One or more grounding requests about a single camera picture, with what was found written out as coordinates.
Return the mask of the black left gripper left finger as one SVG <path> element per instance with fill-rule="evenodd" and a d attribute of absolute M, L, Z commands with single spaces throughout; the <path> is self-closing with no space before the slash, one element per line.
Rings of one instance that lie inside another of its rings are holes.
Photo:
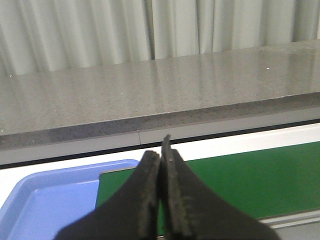
<path fill-rule="evenodd" d="M 155 240 L 158 237 L 160 156 L 151 150 L 102 205 L 62 228 L 56 240 Z"/>

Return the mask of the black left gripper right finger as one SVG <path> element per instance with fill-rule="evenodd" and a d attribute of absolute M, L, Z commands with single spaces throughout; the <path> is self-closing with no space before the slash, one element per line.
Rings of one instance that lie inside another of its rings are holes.
<path fill-rule="evenodd" d="M 266 224 L 238 210 L 188 167 L 170 135 L 161 144 L 159 190 L 167 240 L 278 240 Z"/>

